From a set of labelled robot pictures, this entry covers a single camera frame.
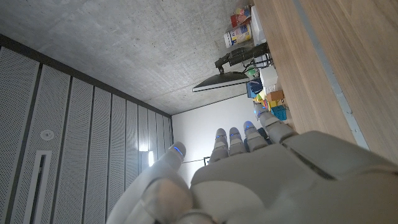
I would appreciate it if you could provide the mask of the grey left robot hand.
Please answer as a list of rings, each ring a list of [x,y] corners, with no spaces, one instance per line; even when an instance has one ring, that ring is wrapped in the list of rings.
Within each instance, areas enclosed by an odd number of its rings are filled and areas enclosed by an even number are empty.
[[[176,142],[115,204],[108,223],[396,223],[397,165],[319,131],[296,133],[257,104],[261,135],[219,129],[207,166],[178,174]]]

